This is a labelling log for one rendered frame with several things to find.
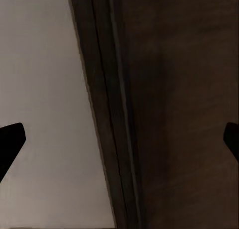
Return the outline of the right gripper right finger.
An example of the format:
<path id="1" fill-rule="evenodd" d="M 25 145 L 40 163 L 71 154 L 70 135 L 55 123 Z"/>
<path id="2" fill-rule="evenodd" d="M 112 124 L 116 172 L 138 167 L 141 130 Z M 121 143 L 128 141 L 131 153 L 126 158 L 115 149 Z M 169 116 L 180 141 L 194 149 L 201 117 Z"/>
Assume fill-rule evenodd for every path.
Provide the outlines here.
<path id="1" fill-rule="evenodd" d="M 239 162 L 239 124 L 228 122 L 224 131 L 223 140 Z"/>

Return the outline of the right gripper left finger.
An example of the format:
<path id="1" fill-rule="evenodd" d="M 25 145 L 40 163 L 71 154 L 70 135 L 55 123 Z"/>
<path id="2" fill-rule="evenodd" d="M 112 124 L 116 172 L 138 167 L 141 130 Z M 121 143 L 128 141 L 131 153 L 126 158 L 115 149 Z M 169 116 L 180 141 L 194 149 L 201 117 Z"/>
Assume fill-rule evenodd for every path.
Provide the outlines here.
<path id="1" fill-rule="evenodd" d="M 0 128 L 0 182 L 26 141 L 22 123 Z"/>

